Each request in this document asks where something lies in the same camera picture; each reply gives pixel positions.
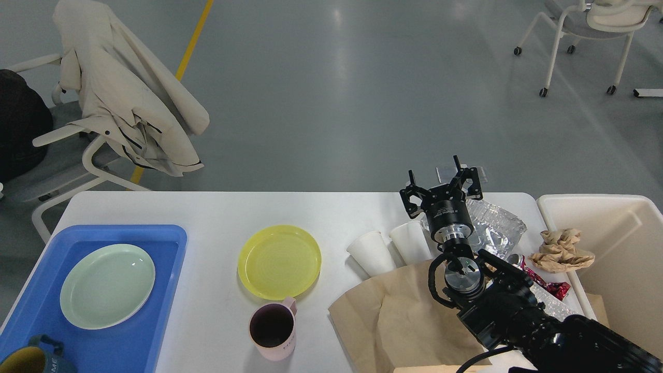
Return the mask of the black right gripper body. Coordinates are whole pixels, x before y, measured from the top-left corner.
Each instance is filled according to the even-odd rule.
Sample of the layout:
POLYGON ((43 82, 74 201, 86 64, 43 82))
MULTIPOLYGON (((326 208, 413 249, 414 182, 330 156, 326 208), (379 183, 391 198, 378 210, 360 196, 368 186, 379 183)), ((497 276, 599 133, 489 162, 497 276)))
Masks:
POLYGON ((428 220, 429 236, 437 243, 467 239, 474 232, 466 205, 466 192, 451 185, 428 190, 422 208, 428 220))

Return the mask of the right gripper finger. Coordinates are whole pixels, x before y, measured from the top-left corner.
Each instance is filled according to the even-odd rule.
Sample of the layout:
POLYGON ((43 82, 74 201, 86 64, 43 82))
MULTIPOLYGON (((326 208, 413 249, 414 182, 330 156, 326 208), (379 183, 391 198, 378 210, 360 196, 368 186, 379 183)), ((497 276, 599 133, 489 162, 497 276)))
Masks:
POLYGON ((399 195, 409 218, 416 218, 429 209, 431 191, 416 184, 413 170, 408 170, 408 184, 399 195))
POLYGON ((470 200, 483 200, 483 192, 476 167, 462 167, 458 155, 454 155, 456 168, 455 176, 449 182, 449 197, 453 200, 466 202, 470 200))

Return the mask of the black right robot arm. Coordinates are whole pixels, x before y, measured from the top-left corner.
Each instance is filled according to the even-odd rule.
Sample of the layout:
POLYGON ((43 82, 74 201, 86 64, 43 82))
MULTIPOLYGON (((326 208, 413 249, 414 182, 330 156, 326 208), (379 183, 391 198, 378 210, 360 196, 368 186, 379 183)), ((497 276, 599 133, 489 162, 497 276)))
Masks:
POLYGON ((399 194, 410 218, 426 215, 440 254, 428 269, 433 299, 458 309, 458 319, 485 352, 459 372, 492 356, 518 350, 534 372, 661 372, 661 360, 603 324, 572 314, 563 321, 545 312, 531 291, 533 280, 487 250, 474 252, 467 199, 481 200, 478 170, 454 156, 455 176, 425 189, 414 173, 399 194))

